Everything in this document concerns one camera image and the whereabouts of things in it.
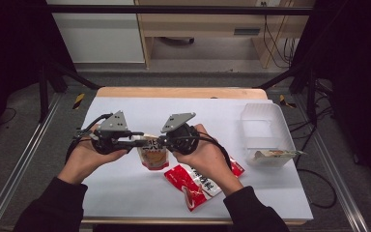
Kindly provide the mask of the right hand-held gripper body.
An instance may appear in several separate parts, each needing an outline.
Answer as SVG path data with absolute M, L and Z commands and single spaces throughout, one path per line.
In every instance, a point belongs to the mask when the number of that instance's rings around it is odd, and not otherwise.
M 161 135 L 166 135 L 166 147 L 170 152 L 178 152 L 182 155 L 193 153 L 199 142 L 199 132 L 190 126 L 187 121 L 195 117 L 194 112 L 172 114 L 161 129 Z

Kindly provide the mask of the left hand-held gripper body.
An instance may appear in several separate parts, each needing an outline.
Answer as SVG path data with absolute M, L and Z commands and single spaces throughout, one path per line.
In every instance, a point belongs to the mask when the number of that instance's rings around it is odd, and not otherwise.
M 123 143 L 131 142 L 131 137 L 124 137 L 124 131 L 129 131 L 123 111 L 109 115 L 91 134 L 95 150 L 107 155 L 124 150 Z

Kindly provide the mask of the red and white food packet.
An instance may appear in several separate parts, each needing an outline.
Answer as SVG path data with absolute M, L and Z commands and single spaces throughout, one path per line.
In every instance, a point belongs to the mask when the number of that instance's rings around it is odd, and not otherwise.
M 222 188 L 216 182 L 186 164 L 174 166 L 164 173 L 164 177 L 183 193 L 190 212 L 222 192 Z

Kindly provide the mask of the clear plastic container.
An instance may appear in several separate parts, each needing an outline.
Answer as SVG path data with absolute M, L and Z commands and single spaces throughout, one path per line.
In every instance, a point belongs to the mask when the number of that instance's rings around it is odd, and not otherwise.
M 271 102 L 248 103 L 241 114 L 245 161 L 255 168 L 282 168 L 293 159 L 255 159 L 258 150 L 296 150 L 281 108 Z

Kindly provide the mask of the green and cream food packet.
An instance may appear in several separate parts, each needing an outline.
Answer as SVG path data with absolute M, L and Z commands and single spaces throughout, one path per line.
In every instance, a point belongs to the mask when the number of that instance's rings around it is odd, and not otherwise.
M 255 159 L 292 159 L 296 156 L 305 155 L 305 152 L 299 150 L 258 150 Z

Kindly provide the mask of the person's left hand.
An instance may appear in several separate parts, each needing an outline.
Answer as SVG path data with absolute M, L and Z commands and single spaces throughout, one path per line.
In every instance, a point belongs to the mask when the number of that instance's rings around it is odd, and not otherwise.
M 71 151 L 65 166 L 57 178 L 72 185 L 80 185 L 100 166 L 116 161 L 128 151 L 120 150 L 107 155 L 99 154 L 88 137 L 78 142 Z

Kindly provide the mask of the person's right hand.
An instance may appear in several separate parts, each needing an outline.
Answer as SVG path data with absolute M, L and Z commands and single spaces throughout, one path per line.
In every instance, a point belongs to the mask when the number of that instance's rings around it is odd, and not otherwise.
M 209 141 L 200 140 L 197 149 L 190 155 L 174 152 L 179 163 L 187 164 L 213 180 L 226 196 L 243 188 L 243 184 L 232 173 L 220 149 Z

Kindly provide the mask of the yellow and black tape strip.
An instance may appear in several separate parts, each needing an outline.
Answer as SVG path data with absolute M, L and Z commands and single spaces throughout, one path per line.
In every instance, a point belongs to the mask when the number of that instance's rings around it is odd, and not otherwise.
M 74 104 L 73 104 L 72 109 L 78 109 L 79 106 L 81 105 L 81 103 L 82 103 L 84 97 L 85 97 L 85 94 L 83 94 L 83 93 L 78 94 L 78 96 L 77 96 L 76 99 L 75 99 L 75 102 L 74 102 Z
M 297 105 L 295 103 L 287 102 L 284 95 L 279 96 L 279 102 L 280 102 L 281 105 L 284 105 L 284 106 L 287 106 L 287 107 L 290 107 L 290 108 L 297 108 Z

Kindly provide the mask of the black metal stand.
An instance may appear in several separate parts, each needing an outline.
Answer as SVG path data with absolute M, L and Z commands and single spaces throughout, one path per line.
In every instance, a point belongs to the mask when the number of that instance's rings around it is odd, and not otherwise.
M 53 87 L 56 93 L 64 93 L 68 89 L 68 85 L 64 80 L 64 76 L 71 77 L 75 81 L 83 84 L 84 86 L 98 90 L 100 85 L 89 81 L 88 79 L 80 76 L 76 71 L 72 71 L 57 62 L 48 62 L 42 64 L 39 70 L 39 89 L 40 89 L 40 104 L 41 116 L 39 122 L 41 123 L 47 116 L 49 110 L 47 83 Z
M 311 124 L 316 126 L 317 115 L 314 101 L 317 78 L 311 65 L 300 62 L 299 64 L 289 68 L 286 72 L 283 72 L 277 77 L 259 85 L 258 89 L 267 90 L 288 77 L 294 79 L 289 86 L 289 90 L 292 94 L 298 94 L 304 89 L 304 87 L 307 87 L 306 115 Z

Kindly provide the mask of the white cabinet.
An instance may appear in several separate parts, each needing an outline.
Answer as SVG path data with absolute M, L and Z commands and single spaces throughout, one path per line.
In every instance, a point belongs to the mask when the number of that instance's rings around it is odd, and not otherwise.
M 54 14 L 74 63 L 143 63 L 136 14 Z

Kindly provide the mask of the light wooden desk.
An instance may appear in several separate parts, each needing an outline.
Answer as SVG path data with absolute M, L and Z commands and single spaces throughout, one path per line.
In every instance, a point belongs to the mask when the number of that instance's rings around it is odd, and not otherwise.
M 133 0 L 137 6 L 222 6 L 222 7 L 313 7 L 316 0 Z M 306 15 L 249 14 L 139 14 L 143 51 L 152 54 L 152 40 L 199 37 L 250 38 L 263 68 L 281 51 L 283 39 L 301 37 Z

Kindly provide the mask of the black curtain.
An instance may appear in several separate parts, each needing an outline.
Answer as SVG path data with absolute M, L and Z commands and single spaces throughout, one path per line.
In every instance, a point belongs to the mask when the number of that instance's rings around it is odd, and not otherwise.
M 317 39 L 312 69 L 332 84 L 334 109 L 354 153 L 371 169 L 371 0 L 315 0 L 296 61 Z
M 0 117 L 11 93 L 38 81 L 41 56 L 31 43 L 39 40 L 44 51 L 62 67 L 75 67 L 47 0 L 0 0 Z

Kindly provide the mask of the aluminium rail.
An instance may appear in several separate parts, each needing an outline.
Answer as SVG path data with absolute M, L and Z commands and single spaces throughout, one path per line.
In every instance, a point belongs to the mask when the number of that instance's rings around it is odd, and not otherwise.
M 3 186 L 0 191 L 0 219 L 5 213 L 10 201 L 14 196 L 16 191 L 31 159 L 35 155 L 42 139 L 49 127 L 53 116 L 55 115 L 59 102 L 63 98 L 62 94 L 55 93 L 53 95 L 52 101 L 48 108 L 48 113 L 46 116 L 38 123 L 37 127 L 34 130 L 33 135 L 29 139 L 27 146 L 23 150 L 20 158 L 18 159 L 16 166 L 14 167 L 10 177 L 8 178 L 6 184 Z
M 317 125 L 310 123 L 306 115 L 306 99 L 294 95 L 301 117 L 305 120 L 302 128 L 294 136 L 303 136 L 306 140 L 297 140 L 296 145 L 308 153 L 296 167 L 314 218 L 305 224 L 310 231 L 316 232 L 369 232 L 356 201 L 352 197 L 345 180 L 330 156 L 328 147 L 320 134 L 324 118 L 332 109 L 326 97 L 315 100 Z

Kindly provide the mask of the black horizontal frame bar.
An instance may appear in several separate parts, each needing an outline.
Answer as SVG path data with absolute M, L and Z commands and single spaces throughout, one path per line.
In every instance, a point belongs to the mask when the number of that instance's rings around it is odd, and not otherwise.
M 47 8 L 52 13 L 65 14 L 311 15 L 313 13 L 313 8 L 308 7 L 48 5 Z

